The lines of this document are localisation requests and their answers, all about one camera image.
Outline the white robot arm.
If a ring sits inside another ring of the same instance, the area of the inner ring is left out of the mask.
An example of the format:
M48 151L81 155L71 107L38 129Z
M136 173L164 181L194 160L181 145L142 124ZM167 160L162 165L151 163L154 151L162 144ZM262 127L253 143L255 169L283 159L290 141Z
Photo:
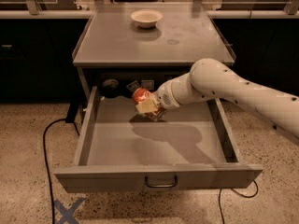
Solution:
M138 88L132 98L137 111L153 120L182 105L221 98L299 139L298 96L248 81L214 59L195 62L189 73L166 81L155 92Z

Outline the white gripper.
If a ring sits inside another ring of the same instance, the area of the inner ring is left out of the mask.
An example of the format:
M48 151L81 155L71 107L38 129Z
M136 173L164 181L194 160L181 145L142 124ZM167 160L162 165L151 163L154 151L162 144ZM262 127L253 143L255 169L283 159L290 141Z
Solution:
M138 97L135 105L137 111L141 114L155 112L159 109L160 103L167 110L192 103L194 94L189 74L166 81L158 88L156 95L160 102L152 94Z

